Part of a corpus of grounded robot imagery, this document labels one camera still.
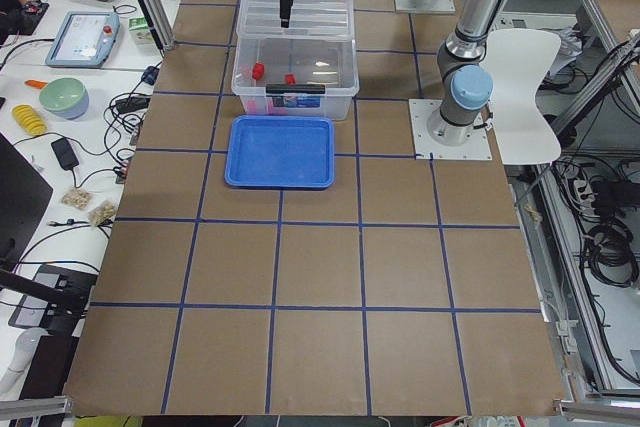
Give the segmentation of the yellow ridged toy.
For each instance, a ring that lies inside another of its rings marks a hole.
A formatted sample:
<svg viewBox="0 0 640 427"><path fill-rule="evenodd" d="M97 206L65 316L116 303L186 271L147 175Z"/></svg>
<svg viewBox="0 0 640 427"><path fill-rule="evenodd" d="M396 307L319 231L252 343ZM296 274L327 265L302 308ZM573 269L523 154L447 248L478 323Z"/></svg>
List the yellow ridged toy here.
<svg viewBox="0 0 640 427"><path fill-rule="evenodd" d="M17 124L30 136L37 137L47 132L47 126L40 114L30 105L15 106L11 114Z"/></svg>

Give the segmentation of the blue plastic tray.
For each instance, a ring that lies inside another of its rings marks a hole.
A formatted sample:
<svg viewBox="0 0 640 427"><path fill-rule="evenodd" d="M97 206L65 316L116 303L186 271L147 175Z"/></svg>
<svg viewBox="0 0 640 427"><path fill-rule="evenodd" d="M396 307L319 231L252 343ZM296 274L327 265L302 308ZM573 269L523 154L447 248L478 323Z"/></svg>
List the blue plastic tray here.
<svg viewBox="0 0 640 427"><path fill-rule="evenodd" d="M335 180L335 130L322 117L236 118L224 179L233 187L322 190Z"/></svg>

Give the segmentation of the clear plastic storage box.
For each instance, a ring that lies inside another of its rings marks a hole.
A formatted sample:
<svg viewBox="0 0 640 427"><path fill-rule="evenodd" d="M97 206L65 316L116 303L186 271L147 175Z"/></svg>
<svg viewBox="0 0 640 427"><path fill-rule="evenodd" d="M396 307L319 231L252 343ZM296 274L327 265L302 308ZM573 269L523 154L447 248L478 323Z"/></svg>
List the clear plastic storage box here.
<svg viewBox="0 0 640 427"><path fill-rule="evenodd" d="M265 66L262 79L252 78L256 62ZM322 84L324 95L267 95L267 84ZM355 38L346 42L248 38L237 35L231 90L249 115L321 116L344 119L359 91Z"/></svg>

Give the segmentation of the green bowl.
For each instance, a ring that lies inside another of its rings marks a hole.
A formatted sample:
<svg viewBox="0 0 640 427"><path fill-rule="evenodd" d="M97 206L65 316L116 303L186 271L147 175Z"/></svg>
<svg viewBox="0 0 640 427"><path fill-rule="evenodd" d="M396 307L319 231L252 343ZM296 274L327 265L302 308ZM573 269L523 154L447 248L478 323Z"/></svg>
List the green bowl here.
<svg viewBox="0 0 640 427"><path fill-rule="evenodd" d="M39 102L47 112L72 120L87 112L89 94L80 80L65 77L47 83L39 94Z"/></svg>

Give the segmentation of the blue teach pendant tablet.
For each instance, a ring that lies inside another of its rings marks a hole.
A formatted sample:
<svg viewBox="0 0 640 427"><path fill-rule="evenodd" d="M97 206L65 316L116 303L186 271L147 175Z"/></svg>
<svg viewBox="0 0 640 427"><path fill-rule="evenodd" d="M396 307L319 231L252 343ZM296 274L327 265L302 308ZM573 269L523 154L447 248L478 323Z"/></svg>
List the blue teach pendant tablet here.
<svg viewBox="0 0 640 427"><path fill-rule="evenodd" d="M47 54L45 64L59 68L100 68L120 29L114 12L69 12Z"/></svg>

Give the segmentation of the green white carton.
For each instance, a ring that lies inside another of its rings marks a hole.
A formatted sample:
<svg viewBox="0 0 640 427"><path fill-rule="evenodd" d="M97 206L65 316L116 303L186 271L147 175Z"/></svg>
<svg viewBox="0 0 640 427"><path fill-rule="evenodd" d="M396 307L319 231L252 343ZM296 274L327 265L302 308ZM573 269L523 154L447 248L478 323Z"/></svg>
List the green white carton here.
<svg viewBox="0 0 640 427"><path fill-rule="evenodd" d="M128 33L137 45L153 44L154 38L144 17L129 18L127 23Z"/></svg>

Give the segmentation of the black power adapter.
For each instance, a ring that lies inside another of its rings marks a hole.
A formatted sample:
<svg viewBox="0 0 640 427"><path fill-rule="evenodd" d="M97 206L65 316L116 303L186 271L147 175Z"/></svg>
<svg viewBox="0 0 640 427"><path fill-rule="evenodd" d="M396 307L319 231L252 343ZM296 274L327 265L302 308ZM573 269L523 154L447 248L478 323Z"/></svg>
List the black power adapter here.
<svg viewBox="0 0 640 427"><path fill-rule="evenodd" d="M62 137L53 141L51 148L62 170L72 171L79 165L79 160L67 138Z"/></svg>

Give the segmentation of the clear plastic box lid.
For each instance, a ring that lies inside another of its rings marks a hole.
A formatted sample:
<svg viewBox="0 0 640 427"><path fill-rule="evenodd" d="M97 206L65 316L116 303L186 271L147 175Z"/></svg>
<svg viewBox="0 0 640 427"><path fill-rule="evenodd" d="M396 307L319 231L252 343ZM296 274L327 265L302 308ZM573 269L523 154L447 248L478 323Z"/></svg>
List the clear plastic box lid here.
<svg viewBox="0 0 640 427"><path fill-rule="evenodd" d="M281 26L279 0L240 0L240 37L346 42L355 38L353 0L294 0L289 26Z"/></svg>

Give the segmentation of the white chair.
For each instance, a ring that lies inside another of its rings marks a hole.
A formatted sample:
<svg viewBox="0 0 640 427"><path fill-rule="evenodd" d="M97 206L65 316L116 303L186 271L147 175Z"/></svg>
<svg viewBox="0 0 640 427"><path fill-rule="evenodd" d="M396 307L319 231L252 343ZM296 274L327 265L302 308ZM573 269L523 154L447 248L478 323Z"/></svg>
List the white chair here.
<svg viewBox="0 0 640 427"><path fill-rule="evenodd" d="M499 29L487 38L481 67L493 80L489 108L505 165L548 164L561 154L559 140L536 104L560 44L558 35L536 29Z"/></svg>

